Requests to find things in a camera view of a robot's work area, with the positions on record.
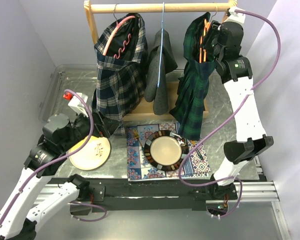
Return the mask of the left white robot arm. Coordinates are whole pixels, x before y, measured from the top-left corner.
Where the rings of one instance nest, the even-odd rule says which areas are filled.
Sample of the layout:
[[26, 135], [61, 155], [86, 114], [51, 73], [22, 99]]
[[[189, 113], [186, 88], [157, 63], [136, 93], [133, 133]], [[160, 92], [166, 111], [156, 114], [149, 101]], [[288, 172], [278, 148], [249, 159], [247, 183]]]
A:
[[24, 163], [17, 185], [0, 211], [0, 240], [21, 233], [30, 207], [71, 156], [70, 148], [92, 136], [110, 137], [120, 125], [120, 121], [107, 118], [101, 112], [80, 113], [74, 122], [63, 113], [51, 116], [42, 128], [43, 134], [37, 146], [30, 151]]

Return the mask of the green plaid skirt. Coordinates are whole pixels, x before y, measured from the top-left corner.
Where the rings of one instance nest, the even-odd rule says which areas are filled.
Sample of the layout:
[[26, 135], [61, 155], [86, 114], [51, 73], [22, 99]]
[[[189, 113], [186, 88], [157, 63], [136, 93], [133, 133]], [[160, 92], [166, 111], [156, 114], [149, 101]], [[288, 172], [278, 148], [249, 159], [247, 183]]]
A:
[[188, 26], [183, 40], [183, 57], [186, 65], [183, 77], [179, 79], [175, 107], [169, 113], [179, 122], [178, 134], [188, 140], [198, 141], [204, 115], [204, 99], [209, 90], [209, 77], [215, 69], [215, 62], [199, 60], [200, 38], [205, 22], [211, 14], [206, 12]]

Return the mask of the orange clothes hanger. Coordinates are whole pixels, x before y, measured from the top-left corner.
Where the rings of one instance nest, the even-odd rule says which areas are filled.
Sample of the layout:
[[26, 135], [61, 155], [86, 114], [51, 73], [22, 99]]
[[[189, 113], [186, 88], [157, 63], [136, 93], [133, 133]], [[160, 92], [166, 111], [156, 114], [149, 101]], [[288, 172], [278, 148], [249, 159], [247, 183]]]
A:
[[208, 40], [213, 36], [213, 31], [210, 30], [211, 22], [206, 18], [203, 20], [203, 32], [199, 40], [199, 63], [207, 61], [207, 49]]

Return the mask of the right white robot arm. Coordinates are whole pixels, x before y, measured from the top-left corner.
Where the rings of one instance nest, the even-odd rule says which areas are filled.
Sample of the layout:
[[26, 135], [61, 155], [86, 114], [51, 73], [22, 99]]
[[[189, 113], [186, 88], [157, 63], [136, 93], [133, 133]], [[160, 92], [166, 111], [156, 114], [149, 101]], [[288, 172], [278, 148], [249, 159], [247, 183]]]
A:
[[209, 194], [221, 199], [230, 191], [235, 177], [256, 156], [274, 144], [261, 123], [253, 91], [253, 72], [247, 57], [240, 54], [244, 29], [240, 23], [212, 21], [202, 43], [206, 55], [229, 96], [235, 114], [236, 139], [223, 145], [224, 160], [212, 175]]

